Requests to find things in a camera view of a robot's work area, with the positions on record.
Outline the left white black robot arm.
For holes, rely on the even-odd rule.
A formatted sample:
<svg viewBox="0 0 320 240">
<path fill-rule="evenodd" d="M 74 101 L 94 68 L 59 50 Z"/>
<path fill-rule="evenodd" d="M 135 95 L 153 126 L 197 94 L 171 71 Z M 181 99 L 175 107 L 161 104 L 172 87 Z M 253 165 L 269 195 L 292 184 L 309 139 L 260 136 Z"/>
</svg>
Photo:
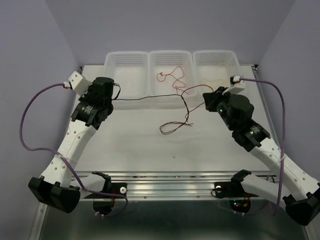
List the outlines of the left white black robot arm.
<svg viewBox="0 0 320 240">
<path fill-rule="evenodd" d="M 62 84 L 80 96 L 70 117 L 67 132 L 57 150 L 42 147 L 53 158 L 39 177 L 32 177 L 28 188 L 36 199 L 64 213 L 72 212 L 79 201 L 91 194 L 115 198 L 111 177 L 99 171 L 80 178 L 75 172 L 80 157 L 103 121 L 113 112 L 113 91 L 116 83 L 108 77 L 89 81 L 75 72 Z"/>
</svg>

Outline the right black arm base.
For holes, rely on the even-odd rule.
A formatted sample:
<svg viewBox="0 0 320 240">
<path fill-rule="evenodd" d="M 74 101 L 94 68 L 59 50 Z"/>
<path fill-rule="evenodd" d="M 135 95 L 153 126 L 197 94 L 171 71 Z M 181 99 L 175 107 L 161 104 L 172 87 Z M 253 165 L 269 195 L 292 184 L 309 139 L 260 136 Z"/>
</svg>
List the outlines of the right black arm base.
<svg viewBox="0 0 320 240">
<path fill-rule="evenodd" d="M 256 212 L 251 212 L 251 198 L 256 198 L 258 195 L 246 192 L 241 183 L 245 177 L 251 176 L 252 173 L 248 170 L 241 170 L 232 176 L 230 181 L 215 182 L 210 194 L 218 199 L 231 198 L 229 206 L 234 214 L 253 215 Z"/>
</svg>

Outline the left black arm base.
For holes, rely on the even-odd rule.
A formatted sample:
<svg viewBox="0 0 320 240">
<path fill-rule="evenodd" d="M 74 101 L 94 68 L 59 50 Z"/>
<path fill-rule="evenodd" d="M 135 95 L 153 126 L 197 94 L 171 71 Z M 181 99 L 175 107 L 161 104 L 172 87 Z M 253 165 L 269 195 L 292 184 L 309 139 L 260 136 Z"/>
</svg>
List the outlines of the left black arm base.
<svg viewBox="0 0 320 240">
<path fill-rule="evenodd" d="M 128 184 L 126 182 L 113 183 L 111 176 L 100 171 L 91 172 L 89 176 L 83 178 L 83 182 L 85 189 L 81 191 L 82 198 L 104 200 L 92 204 L 96 216 L 115 217 L 128 207 Z"/>
</svg>

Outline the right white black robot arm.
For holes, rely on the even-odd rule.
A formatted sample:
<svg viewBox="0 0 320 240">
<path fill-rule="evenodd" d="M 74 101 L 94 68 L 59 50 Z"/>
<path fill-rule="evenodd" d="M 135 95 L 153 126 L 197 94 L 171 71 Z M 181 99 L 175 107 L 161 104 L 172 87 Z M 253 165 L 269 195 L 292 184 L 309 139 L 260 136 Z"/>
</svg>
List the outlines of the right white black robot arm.
<svg viewBox="0 0 320 240">
<path fill-rule="evenodd" d="M 235 142 L 279 178 L 275 184 L 241 170 L 231 178 L 230 187 L 220 187 L 216 196 L 228 198 L 228 190 L 235 195 L 253 194 L 279 204 L 297 224 L 310 224 L 320 213 L 320 182 L 281 153 L 270 133 L 252 119 L 255 108 L 246 96 L 232 94 L 226 87 L 202 96 L 206 110 L 220 115 Z"/>
</svg>

